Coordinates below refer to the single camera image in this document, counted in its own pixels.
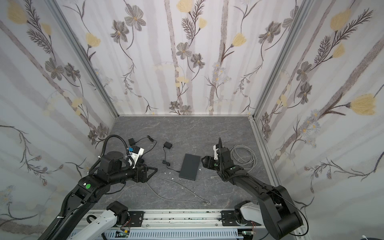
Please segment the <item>grey network switch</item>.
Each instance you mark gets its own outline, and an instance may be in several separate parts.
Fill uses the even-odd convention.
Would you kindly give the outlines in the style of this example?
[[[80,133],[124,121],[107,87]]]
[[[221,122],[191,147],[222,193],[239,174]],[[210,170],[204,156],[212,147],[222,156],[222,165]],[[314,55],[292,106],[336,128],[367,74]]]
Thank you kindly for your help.
[[[185,154],[183,164],[179,172],[179,177],[186,180],[195,181],[201,161],[200,156]]]

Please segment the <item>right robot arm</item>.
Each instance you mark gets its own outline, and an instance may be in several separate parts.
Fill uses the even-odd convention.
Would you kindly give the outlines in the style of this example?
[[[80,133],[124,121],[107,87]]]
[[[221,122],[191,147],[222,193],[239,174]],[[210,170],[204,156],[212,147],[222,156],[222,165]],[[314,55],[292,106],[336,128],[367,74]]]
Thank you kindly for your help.
[[[206,156],[201,159],[203,167],[216,171],[223,182],[242,188],[258,200],[259,212],[250,213],[244,209],[250,202],[240,207],[244,220],[257,222],[258,218],[262,219],[261,224],[276,240],[292,234],[303,225],[301,211],[293,203],[286,188],[266,184],[253,177],[243,167],[235,165],[230,149],[223,146],[221,138],[213,150],[213,157]]]

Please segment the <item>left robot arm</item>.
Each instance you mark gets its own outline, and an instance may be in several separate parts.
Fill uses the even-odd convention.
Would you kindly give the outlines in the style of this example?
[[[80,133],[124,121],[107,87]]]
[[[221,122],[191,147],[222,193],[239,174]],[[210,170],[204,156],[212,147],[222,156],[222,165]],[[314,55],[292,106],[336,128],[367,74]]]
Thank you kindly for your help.
[[[119,139],[125,153],[112,151],[107,153],[109,139]],[[141,156],[143,149],[134,146],[130,149],[126,141],[118,135],[105,138],[101,155],[90,168],[88,175],[63,200],[61,210],[48,228],[40,236],[41,240],[65,240],[76,228],[82,218],[104,196],[110,193],[111,186],[125,184],[128,181],[146,183],[158,169],[144,164]]]

